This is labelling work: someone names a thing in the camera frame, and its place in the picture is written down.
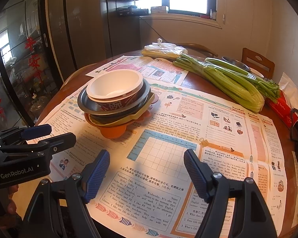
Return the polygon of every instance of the white plastic bag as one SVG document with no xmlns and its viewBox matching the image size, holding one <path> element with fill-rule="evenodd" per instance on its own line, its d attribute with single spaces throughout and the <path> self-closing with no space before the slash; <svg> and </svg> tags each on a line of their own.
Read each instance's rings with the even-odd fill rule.
<svg viewBox="0 0 298 238">
<path fill-rule="evenodd" d="M 158 43 L 152 43 L 152 45 L 145 46 L 141 51 L 142 55 L 150 57 L 162 57 L 167 59 L 176 59 L 181 54 L 188 54 L 188 50 L 184 47 L 178 47 L 171 43 L 162 43 L 162 39 L 158 39 Z"/>
<path fill-rule="evenodd" d="M 298 109 L 298 88 L 291 78 L 285 74 L 285 72 L 279 81 L 279 88 L 285 95 L 287 105 L 289 105 L 290 108 Z"/>
</svg>

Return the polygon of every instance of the red tissue box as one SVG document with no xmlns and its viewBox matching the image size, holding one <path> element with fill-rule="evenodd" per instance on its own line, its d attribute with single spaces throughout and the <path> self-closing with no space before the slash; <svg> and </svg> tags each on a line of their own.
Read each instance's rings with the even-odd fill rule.
<svg viewBox="0 0 298 238">
<path fill-rule="evenodd" d="M 279 116 L 280 119 L 287 125 L 288 128 L 291 127 L 290 110 L 291 108 L 287 105 L 284 93 L 280 90 L 280 98 L 277 99 L 277 103 L 273 103 L 270 99 L 266 99 L 266 103 L 269 107 Z M 294 124 L 298 120 L 298 115 L 293 114 Z"/>
</svg>

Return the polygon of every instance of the grid table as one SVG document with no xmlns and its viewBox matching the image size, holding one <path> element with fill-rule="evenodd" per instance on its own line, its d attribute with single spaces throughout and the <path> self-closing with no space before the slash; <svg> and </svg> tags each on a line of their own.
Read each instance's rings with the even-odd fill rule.
<svg viewBox="0 0 298 238">
<path fill-rule="evenodd" d="M 183 163 L 183 154 L 187 149 L 196 152 L 197 144 L 146 129 L 127 158 L 188 181 L 189 175 Z"/>
</svg>

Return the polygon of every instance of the wooden table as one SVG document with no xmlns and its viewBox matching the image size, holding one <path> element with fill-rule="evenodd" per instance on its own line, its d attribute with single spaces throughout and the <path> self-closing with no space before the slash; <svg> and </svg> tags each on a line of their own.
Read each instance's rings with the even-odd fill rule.
<svg viewBox="0 0 298 238">
<path fill-rule="evenodd" d="M 125 53 L 124 55 L 130 56 L 140 56 L 140 51 L 133 51 L 129 53 Z M 122 55 L 117 55 L 106 60 L 103 60 L 99 63 L 94 63 L 88 66 L 85 66 L 82 74 L 74 77 L 70 80 L 48 103 L 46 108 L 43 110 L 40 118 L 38 119 L 38 123 L 40 123 L 47 114 L 63 99 L 72 94 L 78 88 L 80 88 L 83 84 L 91 79 L 91 77 L 85 76 L 85 74 L 91 72 L 92 70 L 120 57 Z M 193 74 L 188 73 L 186 78 L 184 79 L 182 85 L 183 87 L 203 91 L 228 101 L 234 102 L 229 96 L 224 94 L 218 88 L 216 88 L 212 83 L 207 80 Z M 285 208 L 285 217 L 283 222 L 283 228 L 280 236 L 288 233 L 291 230 L 292 221 L 295 213 L 295 205 L 296 205 L 296 195 L 297 195 L 297 184 L 296 184 L 296 173 L 295 173 L 295 165 L 294 159 L 292 156 L 292 151 L 294 150 L 294 143 L 289 138 L 289 129 L 282 122 L 282 120 L 267 106 L 265 105 L 260 114 L 265 115 L 273 120 L 274 125 L 276 126 L 278 136 L 280 139 L 280 143 L 283 148 L 284 158 L 285 158 L 285 168 L 287 175 L 287 198 L 286 198 L 286 208 Z"/>
</svg>

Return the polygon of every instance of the tissue box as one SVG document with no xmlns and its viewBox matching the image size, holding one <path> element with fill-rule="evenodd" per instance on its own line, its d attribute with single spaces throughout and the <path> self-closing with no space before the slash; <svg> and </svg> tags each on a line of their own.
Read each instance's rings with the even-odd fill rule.
<svg viewBox="0 0 298 238">
<path fill-rule="evenodd" d="M 155 6 L 151 7 L 151 13 L 168 13 L 168 6 Z"/>
<path fill-rule="evenodd" d="M 270 99 L 266 99 L 266 104 L 279 116 L 280 119 L 287 125 L 288 128 L 291 127 L 290 110 L 291 108 L 287 105 L 284 93 L 280 91 L 280 98 L 277 99 L 277 103 L 274 104 Z M 298 115 L 294 113 L 294 124 L 298 120 Z"/>
</svg>

